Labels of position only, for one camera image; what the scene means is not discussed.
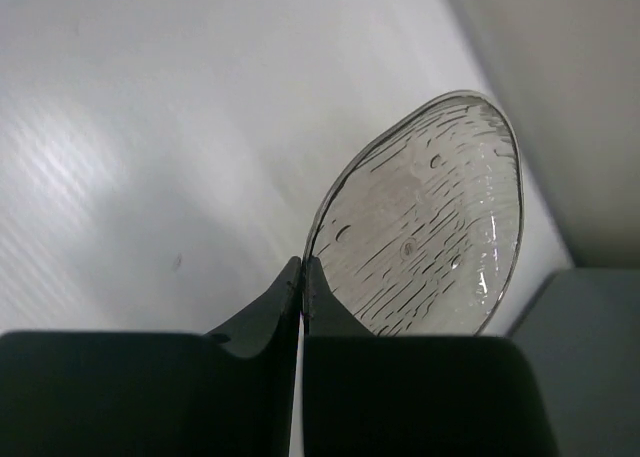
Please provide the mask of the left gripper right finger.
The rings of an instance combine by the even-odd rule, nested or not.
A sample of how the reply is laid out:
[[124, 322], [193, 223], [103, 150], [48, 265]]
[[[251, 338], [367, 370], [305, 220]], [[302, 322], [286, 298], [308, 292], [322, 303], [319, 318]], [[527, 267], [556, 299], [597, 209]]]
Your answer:
[[555, 456], [532, 369], [500, 337], [377, 337], [305, 263], [308, 456]]

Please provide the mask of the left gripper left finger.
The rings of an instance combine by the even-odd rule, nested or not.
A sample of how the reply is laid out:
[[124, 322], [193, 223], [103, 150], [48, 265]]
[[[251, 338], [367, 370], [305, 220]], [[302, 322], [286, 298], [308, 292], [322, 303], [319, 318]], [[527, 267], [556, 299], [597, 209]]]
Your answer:
[[204, 333], [12, 331], [5, 456], [285, 456], [301, 261]]

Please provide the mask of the grey plastic bin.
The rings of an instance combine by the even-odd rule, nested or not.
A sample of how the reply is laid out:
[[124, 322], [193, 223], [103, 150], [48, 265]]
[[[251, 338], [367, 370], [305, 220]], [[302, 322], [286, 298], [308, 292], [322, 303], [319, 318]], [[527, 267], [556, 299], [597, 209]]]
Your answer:
[[638, 455], [638, 271], [557, 274], [511, 338], [534, 370], [561, 455]]

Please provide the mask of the clear square small dish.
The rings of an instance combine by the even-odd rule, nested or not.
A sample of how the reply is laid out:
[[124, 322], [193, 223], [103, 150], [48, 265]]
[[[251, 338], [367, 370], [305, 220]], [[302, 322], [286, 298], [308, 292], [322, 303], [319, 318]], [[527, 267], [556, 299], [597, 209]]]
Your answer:
[[370, 333], [474, 335], [509, 287], [524, 228], [521, 158], [491, 98], [442, 94], [367, 144], [305, 246]]

